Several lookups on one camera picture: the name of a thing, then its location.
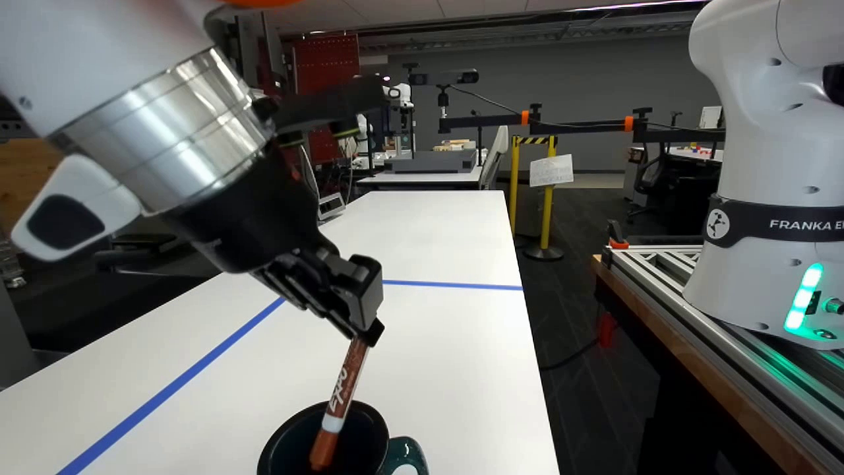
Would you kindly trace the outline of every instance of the marker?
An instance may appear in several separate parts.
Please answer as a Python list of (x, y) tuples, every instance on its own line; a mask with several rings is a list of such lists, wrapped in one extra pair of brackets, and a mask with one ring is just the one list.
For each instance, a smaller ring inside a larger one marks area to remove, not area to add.
[(334, 460), (337, 438), (340, 438), (348, 406), (350, 406), (354, 385), (365, 371), (365, 359), (366, 359), (366, 343), (350, 342), (348, 351), (346, 351), (346, 362), (344, 362), (337, 383), (334, 383), (334, 391), (332, 391), (332, 400), (325, 406), (323, 427), (320, 427), (313, 446), (312, 446), (309, 462), (312, 462), (313, 472), (328, 470)]

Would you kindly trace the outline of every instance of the blue tape line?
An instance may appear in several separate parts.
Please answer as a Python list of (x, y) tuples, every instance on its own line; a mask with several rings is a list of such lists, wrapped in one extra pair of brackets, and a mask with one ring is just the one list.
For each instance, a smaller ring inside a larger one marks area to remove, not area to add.
[(94, 442), (87, 451), (81, 451), (77, 460), (72, 460), (61, 475), (77, 475), (84, 467), (89, 467), (94, 460), (100, 460), (113, 443), (120, 443), (130, 430), (135, 430), (143, 420), (149, 420), (162, 405), (167, 405), (174, 393), (180, 393), (192, 377), (199, 377), (207, 368), (211, 368), (224, 351), (230, 351), (241, 338), (246, 338), (250, 330), (257, 330), (275, 310), (280, 310), (284, 302), (276, 300), (266, 310), (262, 310), (253, 319), (247, 319), (243, 327), (238, 327), (226, 342), (222, 342), (217, 348), (211, 348), (201, 362), (188, 368), (178, 381), (163, 385), (150, 402), (137, 406), (126, 420), (121, 420), (113, 430), (109, 430), (100, 442)]
[(523, 285), (478, 285), (478, 282), (439, 282), (439, 280), (385, 280), (396, 288), (460, 288), (460, 292), (523, 292)]

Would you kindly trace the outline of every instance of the silver metal cylinder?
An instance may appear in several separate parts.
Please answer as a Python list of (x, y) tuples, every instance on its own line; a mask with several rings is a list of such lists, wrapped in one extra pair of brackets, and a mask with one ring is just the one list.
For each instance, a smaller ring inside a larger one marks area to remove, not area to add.
[(266, 136), (247, 87), (211, 49), (72, 123), (56, 141), (81, 148), (149, 215), (163, 215), (241, 178)]

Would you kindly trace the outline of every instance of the franka robot arm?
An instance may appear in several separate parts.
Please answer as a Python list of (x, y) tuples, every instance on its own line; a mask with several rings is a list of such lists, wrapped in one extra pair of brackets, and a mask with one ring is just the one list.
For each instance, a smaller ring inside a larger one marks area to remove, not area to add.
[(58, 261), (159, 216), (224, 273), (375, 346), (379, 264), (340, 259), (317, 197), (280, 161), (253, 99), (201, 29), (211, 0), (10, 0), (0, 15), (0, 94), (65, 150), (14, 228)]
[(844, 4), (716, 0), (691, 61), (725, 107), (725, 165), (685, 300), (803, 346), (844, 346)]

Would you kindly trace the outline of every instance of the green led light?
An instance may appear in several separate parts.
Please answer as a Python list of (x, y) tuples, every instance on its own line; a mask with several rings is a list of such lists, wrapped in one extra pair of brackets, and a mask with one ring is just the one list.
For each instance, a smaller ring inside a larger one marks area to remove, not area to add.
[(799, 327), (803, 327), (803, 319), (804, 319), (803, 313), (788, 313), (785, 327), (788, 327), (788, 330), (799, 330)]
[(795, 310), (804, 313), (813, 305), (813, 292), (797, 292)]
[(803, 288), (818, 288), (824, 277), (824, 264), (813, 264), (804, 276), (803, 276)]

